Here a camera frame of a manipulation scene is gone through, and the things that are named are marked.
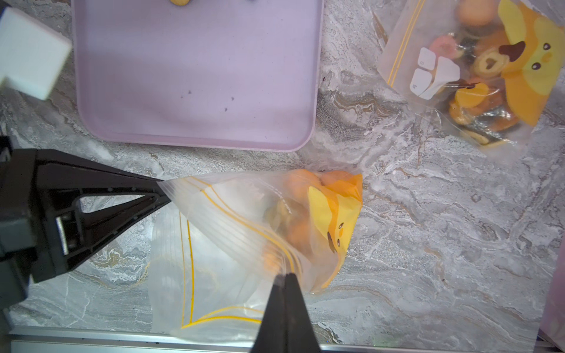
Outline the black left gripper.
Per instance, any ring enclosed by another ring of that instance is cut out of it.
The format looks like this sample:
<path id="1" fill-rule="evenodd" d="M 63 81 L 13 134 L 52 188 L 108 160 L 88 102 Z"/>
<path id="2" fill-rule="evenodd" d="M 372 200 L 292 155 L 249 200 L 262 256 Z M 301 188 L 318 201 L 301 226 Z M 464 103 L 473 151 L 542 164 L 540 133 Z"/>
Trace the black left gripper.
<path id="1" fill-rule="evenodd" d="M 71 272 L 169 204 L 158 179 L 53 149 L 14 150 L 1 137 L 1 308 L 28 297 L 29 283 Z M 87 197 L 132 197 L 85 212 Z"/>

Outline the ziploc bag with yellow chick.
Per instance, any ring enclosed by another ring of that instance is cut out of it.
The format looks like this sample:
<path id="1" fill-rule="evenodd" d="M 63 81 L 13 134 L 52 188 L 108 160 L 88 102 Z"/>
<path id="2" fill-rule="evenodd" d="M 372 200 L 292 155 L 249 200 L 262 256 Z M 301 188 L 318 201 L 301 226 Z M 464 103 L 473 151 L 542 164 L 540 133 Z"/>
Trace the ziploc bag with yellow chick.
<path id="1" fill-rule="evenodd" d="M 279 275 L 325 290 L 363 207 L 359 171 L 240 171 L 170 179 L 149 259 L 152 329 L 198 343 L 251 341 Z"/>

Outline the lilac plastic tray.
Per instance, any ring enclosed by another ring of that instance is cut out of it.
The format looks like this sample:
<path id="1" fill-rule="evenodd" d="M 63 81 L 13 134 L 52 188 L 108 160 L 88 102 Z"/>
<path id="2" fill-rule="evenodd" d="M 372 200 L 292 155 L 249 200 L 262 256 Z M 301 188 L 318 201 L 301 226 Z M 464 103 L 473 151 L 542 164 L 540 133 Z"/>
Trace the lilac plastic tray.
<path id="1" fill-rule="evenodd" d="M 106 141 L 297 151 L 323 1 L 73 1 L 77 108 Z"/>

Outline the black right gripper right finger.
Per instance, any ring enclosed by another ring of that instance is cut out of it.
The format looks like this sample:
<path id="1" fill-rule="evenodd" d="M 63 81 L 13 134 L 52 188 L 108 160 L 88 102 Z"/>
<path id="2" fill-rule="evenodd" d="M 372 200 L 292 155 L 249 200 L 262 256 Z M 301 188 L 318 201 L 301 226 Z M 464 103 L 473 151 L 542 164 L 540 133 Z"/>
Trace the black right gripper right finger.
<path id="1" fill-rule="evenodd" d="M 321 353 L 297 276 L 287 274 L 284 284 L 285 352 Z"/>

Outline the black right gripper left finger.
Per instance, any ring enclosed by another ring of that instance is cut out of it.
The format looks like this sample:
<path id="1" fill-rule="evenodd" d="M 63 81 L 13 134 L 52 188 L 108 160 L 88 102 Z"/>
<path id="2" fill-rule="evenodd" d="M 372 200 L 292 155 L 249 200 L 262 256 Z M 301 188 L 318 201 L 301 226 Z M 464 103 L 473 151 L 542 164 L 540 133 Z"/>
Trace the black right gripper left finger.
<path id="1" fill-rule="evenodd" d="M 286 352 L 284 289 L 285 276 L 276 276 L 251 353 Z"/>

